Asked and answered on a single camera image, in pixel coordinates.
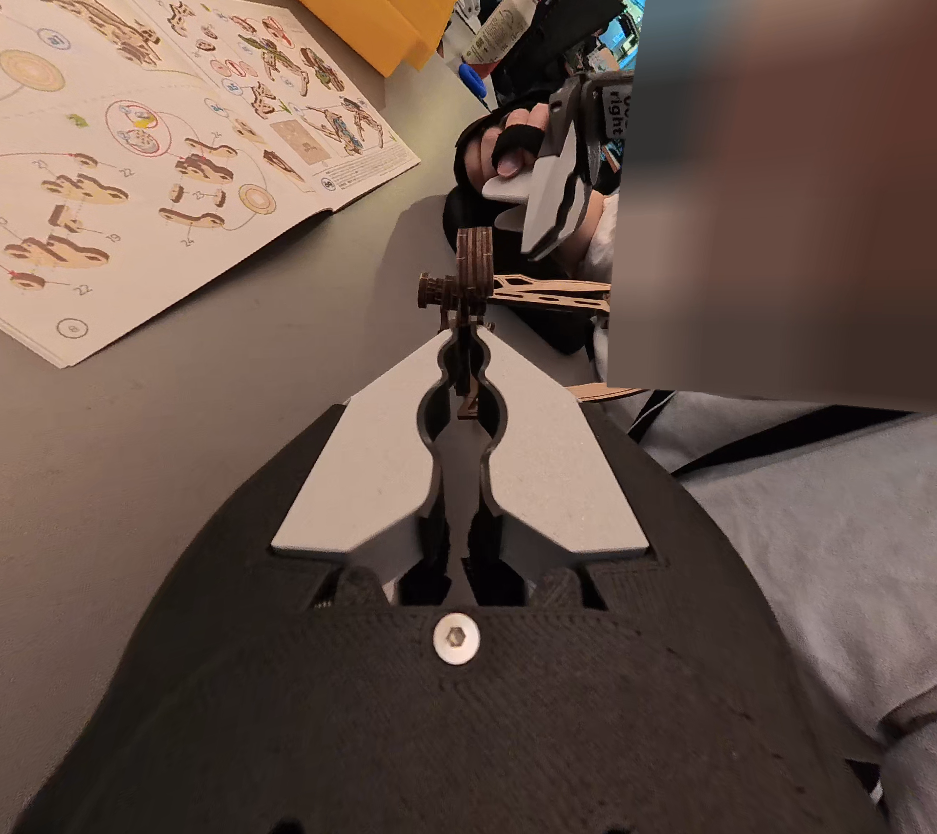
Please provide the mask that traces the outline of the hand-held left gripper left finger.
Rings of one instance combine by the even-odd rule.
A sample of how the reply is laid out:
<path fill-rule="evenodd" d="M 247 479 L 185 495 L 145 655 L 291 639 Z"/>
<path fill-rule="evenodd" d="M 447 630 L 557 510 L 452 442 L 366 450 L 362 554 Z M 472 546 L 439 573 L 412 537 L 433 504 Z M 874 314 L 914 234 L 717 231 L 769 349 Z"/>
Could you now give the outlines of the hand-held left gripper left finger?
<path fill-rule="evenodd" d="M 453 341 L 439 333 L 347 401 L 275 553 L 365 567 L 382 585 L 423 559 L 420 523 L 442 491 L 436 440 L 451 420 L 444 358 Z"/>

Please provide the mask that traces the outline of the illustrated instruction booklet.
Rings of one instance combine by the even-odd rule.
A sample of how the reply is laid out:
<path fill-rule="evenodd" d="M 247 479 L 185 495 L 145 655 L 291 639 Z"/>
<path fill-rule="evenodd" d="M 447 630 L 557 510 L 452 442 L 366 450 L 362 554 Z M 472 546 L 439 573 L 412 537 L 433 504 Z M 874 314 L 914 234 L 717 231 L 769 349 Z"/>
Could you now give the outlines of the illustrated instruction booklet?
<path fill-rule="evenodd" d="M 2 332 L 75 366 L 419 162 L 287 8 L 2 0 Z"/>

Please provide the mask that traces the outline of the person's right hand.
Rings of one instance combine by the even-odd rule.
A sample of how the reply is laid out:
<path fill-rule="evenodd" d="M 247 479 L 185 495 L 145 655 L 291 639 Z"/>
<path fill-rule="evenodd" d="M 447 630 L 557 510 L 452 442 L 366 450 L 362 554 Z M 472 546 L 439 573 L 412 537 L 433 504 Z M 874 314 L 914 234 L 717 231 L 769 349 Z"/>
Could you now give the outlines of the person's right hand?
<path fill-rule="evenodd" d="M 549 113 L 549 105 L 538 102 L 472 125 L 456 144 L 457 182 L 482 193 L 490 180 L 511 180 L 530 169 L 540 155 Z"/>

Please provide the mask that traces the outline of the white bottle with red cap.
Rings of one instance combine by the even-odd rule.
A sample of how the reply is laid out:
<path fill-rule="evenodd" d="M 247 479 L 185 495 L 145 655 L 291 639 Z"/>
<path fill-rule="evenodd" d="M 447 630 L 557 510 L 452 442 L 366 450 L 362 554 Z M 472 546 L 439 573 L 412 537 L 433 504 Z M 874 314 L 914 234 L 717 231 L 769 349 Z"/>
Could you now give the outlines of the white bottle with red cap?
<path fill-rule="evenodd" d="M 541 1 L 501 0 L 462 53 L 462 62 L 482 78 L 490 75 L 528 31 Z"/>

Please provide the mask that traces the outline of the brown wooden model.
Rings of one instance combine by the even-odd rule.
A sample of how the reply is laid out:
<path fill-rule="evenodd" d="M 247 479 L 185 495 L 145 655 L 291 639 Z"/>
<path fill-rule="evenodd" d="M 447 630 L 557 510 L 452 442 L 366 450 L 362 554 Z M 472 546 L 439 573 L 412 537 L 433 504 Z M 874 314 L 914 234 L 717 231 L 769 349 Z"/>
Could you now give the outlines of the brown wooden model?
<path fill-rule="evenodd" d="M 482 353 L 476 328 L 494 330 L 486 323 L 489 305 L 557 315 L 583 314 L 608 325 L 608 284 L 569 279 L 536 279 L 526 275 L 498 275 L 494 271 L 493 231 L 490 227 L 461 229 L 455 245 L 453 276 L 435 278 L 422 273 L 417 305 L 439 307 L 441 333 L 451 332 L 454 351 L 446 359 L 448 383 L 460 396 L 457 416 L 475 420 L 479 409 L 479 374 Z"/>

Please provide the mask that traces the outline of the person's right forearm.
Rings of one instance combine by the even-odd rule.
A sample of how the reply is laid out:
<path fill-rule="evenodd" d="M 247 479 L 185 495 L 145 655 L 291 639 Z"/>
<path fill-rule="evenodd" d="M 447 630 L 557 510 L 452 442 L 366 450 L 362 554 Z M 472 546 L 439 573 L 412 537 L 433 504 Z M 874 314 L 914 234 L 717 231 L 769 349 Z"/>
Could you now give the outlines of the person's right forearm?
<path fill-rule="evenodd" d="M 583 280 L 611 283 L 619 193 L 603 196 L 603 211 L 578 269 Z"/>

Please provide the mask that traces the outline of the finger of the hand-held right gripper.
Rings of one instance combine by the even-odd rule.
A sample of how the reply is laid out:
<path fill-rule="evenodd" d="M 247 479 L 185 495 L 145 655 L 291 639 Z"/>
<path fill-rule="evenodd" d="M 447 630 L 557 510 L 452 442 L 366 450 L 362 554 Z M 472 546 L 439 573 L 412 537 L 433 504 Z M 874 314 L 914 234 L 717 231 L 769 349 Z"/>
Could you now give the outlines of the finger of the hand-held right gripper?
<path fill-rule="evenodd" d="M 595 233 L 595 189 L 576 184 L 572 205 L 551 237 L 548 256 L 556 260 L 582 260 Z"/>
<path fill-rule="evenodd" d="M 557 154 L 533 165 L 521 252 L 538 262 L 560 243 L 570 209 L 580 196 L 577 137 L 567 137 Z"/>

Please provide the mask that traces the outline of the person's torso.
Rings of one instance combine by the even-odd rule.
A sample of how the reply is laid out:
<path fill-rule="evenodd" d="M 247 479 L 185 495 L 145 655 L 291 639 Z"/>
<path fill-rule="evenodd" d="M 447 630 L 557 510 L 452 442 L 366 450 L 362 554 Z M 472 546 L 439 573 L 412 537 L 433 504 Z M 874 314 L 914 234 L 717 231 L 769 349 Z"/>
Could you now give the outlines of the person's torso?
<path fill-rule="evenodd" d="M 646 392 L 604 414 L 765 594 L 891 832 L 936 831 L 935 413 Z"/>

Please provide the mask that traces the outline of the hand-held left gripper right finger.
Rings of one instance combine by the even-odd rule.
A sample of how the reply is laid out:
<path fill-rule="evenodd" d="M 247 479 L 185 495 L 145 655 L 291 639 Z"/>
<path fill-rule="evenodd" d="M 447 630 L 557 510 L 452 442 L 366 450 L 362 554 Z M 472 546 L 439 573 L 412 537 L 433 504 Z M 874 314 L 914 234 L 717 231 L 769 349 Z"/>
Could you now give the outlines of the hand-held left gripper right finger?
<path fill-rule="evenodd" d="M 487 329 L 472 329 L 478 419 L 490 437 L 468 536 L 470 580 L 524 590 L 555 568 L 650 549 L 580 402 Z"/>

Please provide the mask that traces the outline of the black office chair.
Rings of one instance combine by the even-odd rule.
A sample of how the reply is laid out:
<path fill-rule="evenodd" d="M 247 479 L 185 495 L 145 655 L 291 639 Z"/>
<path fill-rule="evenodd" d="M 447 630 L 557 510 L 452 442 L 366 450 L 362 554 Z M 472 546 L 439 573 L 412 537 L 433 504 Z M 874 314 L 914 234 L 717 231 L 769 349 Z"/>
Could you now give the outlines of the black office chair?
<path fill-rule="evenodd" d="M 493 72 L 498 105 L 558 89 L 569 77 L 566 55 L 603 33 L 624 10 L 622 0 L 544 0 Z"/>

